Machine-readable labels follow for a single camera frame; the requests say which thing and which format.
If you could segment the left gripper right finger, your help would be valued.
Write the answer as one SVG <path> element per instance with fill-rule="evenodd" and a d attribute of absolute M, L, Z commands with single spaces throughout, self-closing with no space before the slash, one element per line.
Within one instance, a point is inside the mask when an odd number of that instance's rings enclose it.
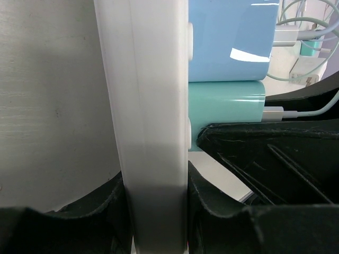
<path fill-rule="evenodd" d="M 189 253 L 338 253 L 338 205 L 247 206 L 188 172 Z"/>

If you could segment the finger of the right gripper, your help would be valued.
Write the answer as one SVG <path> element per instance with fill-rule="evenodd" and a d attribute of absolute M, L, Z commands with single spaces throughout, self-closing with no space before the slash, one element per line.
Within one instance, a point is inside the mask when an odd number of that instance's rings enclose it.
<path fill-rule="evenodd" d="M 211 124 L 197 145 L 265 204 L 338 203 L 338 121 Z"/>
<path fill-rule="evenodd" d="M 323 108 L 337 92 L 338 72 L 308 87 L 268 96 L 265 106 L 282 106 L 286 111 L 316 111 Z"/>

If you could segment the white power strip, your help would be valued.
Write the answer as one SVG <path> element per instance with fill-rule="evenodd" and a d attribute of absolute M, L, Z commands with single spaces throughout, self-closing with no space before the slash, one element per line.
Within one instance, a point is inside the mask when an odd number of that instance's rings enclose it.
<path fill-rule="evenodd" d="M 187 240 L 187 1 L 95 1 L 115 140 L 138 253 Z"/>

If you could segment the green charger plug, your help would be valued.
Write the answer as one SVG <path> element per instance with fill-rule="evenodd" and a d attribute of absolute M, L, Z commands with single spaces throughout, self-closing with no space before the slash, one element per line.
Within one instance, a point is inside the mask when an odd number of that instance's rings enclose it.
<path fill-rule="evenodd" d="M 200 151 L 198 134 L 212 123 L 262 120 L 265 87 L 260 81 L 189 83 L 191 151 Z"/>

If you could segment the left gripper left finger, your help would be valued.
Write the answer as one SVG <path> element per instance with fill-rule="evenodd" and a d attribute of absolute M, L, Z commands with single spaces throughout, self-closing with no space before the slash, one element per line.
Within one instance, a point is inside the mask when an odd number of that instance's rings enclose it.
<path fill-rule="evenodd" d="M 121 173 L 56 212 L 1 209 L 1 253 L 130 253 L 131 246 Z"/>

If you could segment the teal charger plug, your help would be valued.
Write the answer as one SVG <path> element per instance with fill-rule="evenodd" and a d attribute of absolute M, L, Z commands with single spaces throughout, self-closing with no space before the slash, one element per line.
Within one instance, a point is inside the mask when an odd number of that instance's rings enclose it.
<path fill-rule="evenodd" d="M 301 41 L 300 55 L 307 57 L 318 57 L 320 51 L 316 49 L 320 49 L 321 46 L 322 42 L 320 41 Z"/>

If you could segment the white 80W charger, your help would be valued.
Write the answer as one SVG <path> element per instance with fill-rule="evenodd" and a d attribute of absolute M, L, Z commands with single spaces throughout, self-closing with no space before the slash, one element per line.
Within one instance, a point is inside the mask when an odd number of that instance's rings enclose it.
<path fill-rule="evenodd" d="M 321 81 L 327 67 L 325 60 L 300 56 L 289 73 L 289 82 L 307 87 Z"/>

